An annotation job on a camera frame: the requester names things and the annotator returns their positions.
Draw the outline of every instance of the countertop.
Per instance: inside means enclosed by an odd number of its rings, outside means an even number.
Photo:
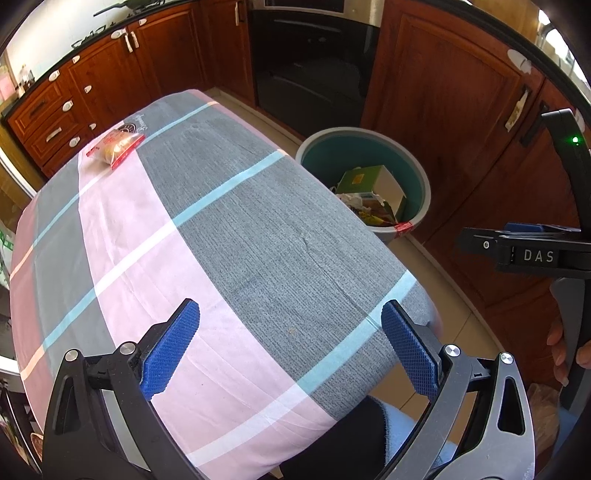
[[[68,53],[59,62],[57,62],[54,65],[54,67],[49,69],[49,71],[45,75],[40,77],[36,81],[35,85],[31,89],[29,89],[25,93],[25,95],[23,95],[20,99],[16,100],[12,105],[7,107],[3,111],[2,116],[9,117],[10,112],[13,111],[18,105],[20,105],[21,102],[24,102],[26,98],[31,94],[31,92],[35,90],[36,86],[40,85],[43,82],[43,80],[49,77],[50,72],[53,72],[55,69],[58,69],[61,65],[70,60],[73,56],[83,51],[93,41],[103,38],[106,35],[110,35],[115,30],[122,28],[123,26],[128,25],[140,18],[143,18],[147,14],[153,14],[166,8],[173,7],[175,5],[181,5],[193,1],[197,0],[168,0],[166,3],[162,5],[157,5],[155,7],[147,8],[139,13],[131,14],[123,21],[105,29],[100,34],[93,36],[90,40],[85,40],[78,48]],[[579,109],[579,111],[583,115],[585,122],[588,125],[591,125],[591,103],[589,103],[587,98],[570,80],[568,75],[566,75],[565,72],[563,72],[562,69],[558,67],[558,65],[556,65],[551,58],[549,58],[542,50],[540,50],[527,38],[523,37],[521,34],[516,32],[511,27],[504,24],[502,21],[495,18],[491,14],[479,9],[478,7],[474,7],[460,0],[415,1],[432,5],[434,7],[440,8],[441,10],[452,13],[457,17],[463,18],[464,20],[469,21],[470,23],[476,25],[477,27],[483,29],[484,31],[490,33],[494,37],[503,41],[510,48],[513,48],[521,52],[526,58],[531,60],[532,64],[537,69],[544,73],[544,75],[546,75],[558,87],[558,89],[563,93],[563,95],[566,96],[566,98]]]

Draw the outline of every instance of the snack bag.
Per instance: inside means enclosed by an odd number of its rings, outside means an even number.
[[[86,155],[107,162],[114,170],[144,139],[142,134],[111,130]]]

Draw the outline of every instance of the person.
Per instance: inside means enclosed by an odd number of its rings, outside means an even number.
[[[566,387],[569,384],[569,369],[566,365],[566,343],[562,320],[556,320],[551,325],[547,343],[552,347],[554,376]],[[579,348],[575,360],[581,367],[591,369],[591,341]]]

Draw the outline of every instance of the teal trash bin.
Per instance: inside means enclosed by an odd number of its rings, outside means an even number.
[[[411,232],[429,209],[431,187],[423,167],[402,145],[384,135],[352,127],[322,130],[302,143],[295,160],[327,188],[337,186],[343,174],[355,167],[384,165],[407,197],[401,223],[368,227],[385,244]]]

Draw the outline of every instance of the black oven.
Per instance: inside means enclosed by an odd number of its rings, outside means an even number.
[[[306,137],[325,128],[358,127],[378,45],[379,5],[371,0],[251,2],[258,105]]]

